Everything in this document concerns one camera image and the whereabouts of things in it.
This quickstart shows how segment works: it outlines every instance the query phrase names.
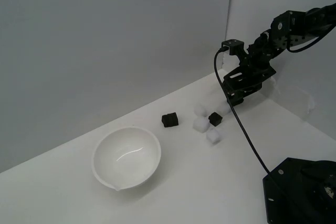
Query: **foam cube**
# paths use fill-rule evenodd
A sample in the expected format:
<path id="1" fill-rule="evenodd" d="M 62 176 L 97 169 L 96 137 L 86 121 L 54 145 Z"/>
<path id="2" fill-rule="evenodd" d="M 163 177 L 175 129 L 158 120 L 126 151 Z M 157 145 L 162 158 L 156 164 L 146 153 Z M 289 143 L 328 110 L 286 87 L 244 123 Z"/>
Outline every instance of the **foam cube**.
<path id="1" fill-rule="evenodd" d="M 206 139 L 208 139 L 212 144 L 216 144 L 220 141 L 221 136 L 215 128 L 206 132 Z"/>
<path id="2" fill-rule="evenodd" d="M 201 133 L 206 132 L 209 126 L 210 126 L 209 119 L 203 116 L 199 116 L 198 118 L 196 118 L 193 124 L 193 128 Z"/>
<path id="3" fill-rule="evenodd" d="M 223 102 L 217 109 L 216 112 L 221 115 L 225 116 L 226 114 L 231 112 L 231 108 L 227 102 Z"/>
<path id="4" fill-rule="evenodd" d="M 203 117 L 206 117 L 206 116 L 207 116 L 206 109 L 205 109 L 204 106 L 202 106 L 201 104 L 197 104 L 197 105 L 194 107 L 194 113 L 195 113 L 195 115 L 197 115 L 197 116 L 203 116 Z"/>

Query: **white cube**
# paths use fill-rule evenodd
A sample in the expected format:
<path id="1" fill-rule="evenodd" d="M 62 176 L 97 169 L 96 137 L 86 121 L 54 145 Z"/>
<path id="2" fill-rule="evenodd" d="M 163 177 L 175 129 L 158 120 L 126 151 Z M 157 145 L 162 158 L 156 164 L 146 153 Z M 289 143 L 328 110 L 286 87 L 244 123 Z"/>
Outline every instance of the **white cube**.
<path id="1" fill-rule="evenodd" d="M 210 126 L 209 119 L 203 116 L 199 116 L 198 118 L 196 118 L 193 124 L 193 128 L 201 133 L 206 132 L 209 126 Z"/>
<path id="2" fill-rule="evenodd" d="M 207 116 L 206 109 L 201 104 L 197 104 L 194 107 L 194 112 L 195 112 L 195 115 L 197 116 L 204 116 L 204 117 Z"/>
<path id="3" fill-rule="evenodd" d="M 216 144 L 220 141 L 221 135 L 218 130 L 213 128 L 206 133 L 206 139 L 208 139 L 212 144 Z"/>
<path id="4" fill-rule="evenodd" d="M 216 112 L 221 116 L 225 116 L 231 112 L 231 108 L 227 102 L 223 102 L 220 106 L 218 106 Z"/>

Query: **robotic arm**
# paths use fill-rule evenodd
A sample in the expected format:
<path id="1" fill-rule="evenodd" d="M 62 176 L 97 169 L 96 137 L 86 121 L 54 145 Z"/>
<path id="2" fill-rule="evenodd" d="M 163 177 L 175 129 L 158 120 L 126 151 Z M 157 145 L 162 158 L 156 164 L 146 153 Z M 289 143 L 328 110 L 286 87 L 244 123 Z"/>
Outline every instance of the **robotic arm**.
<path id="1" fill-rule="evenodd" d="M 229 94 L 233 106 L 244 101 L 244 97 L 258 91 L 262 83 L 276 71 L 269 62 L 283 51 L 301 52 L 319 42 L 336 26 L 336 3 L 305 12 L 287 11 L 276 17 L 271 28 L 263 32 L 253 44 L 244 50 L 244 42 L 230 39 L 222 42 L 222 50 L 239 59 L 239 67 L 224 77 L 223 87 Z M 293 46 L 309 45 L 297 50 Z"/>

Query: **white wall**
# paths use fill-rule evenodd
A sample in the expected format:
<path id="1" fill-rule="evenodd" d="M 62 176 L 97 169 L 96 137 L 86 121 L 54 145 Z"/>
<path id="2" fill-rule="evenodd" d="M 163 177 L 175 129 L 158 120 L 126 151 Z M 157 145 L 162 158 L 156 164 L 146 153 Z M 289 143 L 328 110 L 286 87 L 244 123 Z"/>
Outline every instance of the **white wall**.
<path id="1" fill-rule="evenodd" d="M 228 2 L 0 0 L 0 172 L 212 72 Z"/>
<path id="2" fill-rule="evenodd" d="M 307 11 L 334 4 L 336 0 L 231 0 L 227 39 L 253 43 L 268 29 L 273 18 L 287 10 Z M 318 44 L 299 54 L 284 52 L 271 61 L 277 71 L 276 88 L 268 81 L 261 92 L 336 139 L 336 30 Z M 224 59 L 227 70 L 236 59 Z M 307 113 L 308 107 L 316 105 Z"/>

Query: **white table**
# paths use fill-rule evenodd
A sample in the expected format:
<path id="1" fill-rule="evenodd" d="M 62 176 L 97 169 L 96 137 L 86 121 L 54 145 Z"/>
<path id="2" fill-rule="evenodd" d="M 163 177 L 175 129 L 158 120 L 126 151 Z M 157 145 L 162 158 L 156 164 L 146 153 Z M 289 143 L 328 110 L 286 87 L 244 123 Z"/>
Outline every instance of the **white table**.
<path id="1" fill-rule="evenodd" d="M 267 223 L 266 173 L 232 113 L 217 145 L 192 129 L 194 104 L 213 112 L 223 100 L 211 74 L 1 173 L 0 223 Z M 170 112 L 180 125 L 165 129 L 161 115 Z M 258 93 L 237 112 L 269 169 L 286 157 L 336 161 L 335 140 Z M 114 191 L 94 178 L 90 158 L 97 141 L 127 125 L 152 131 L 162 159 L 144 185 Z"/>

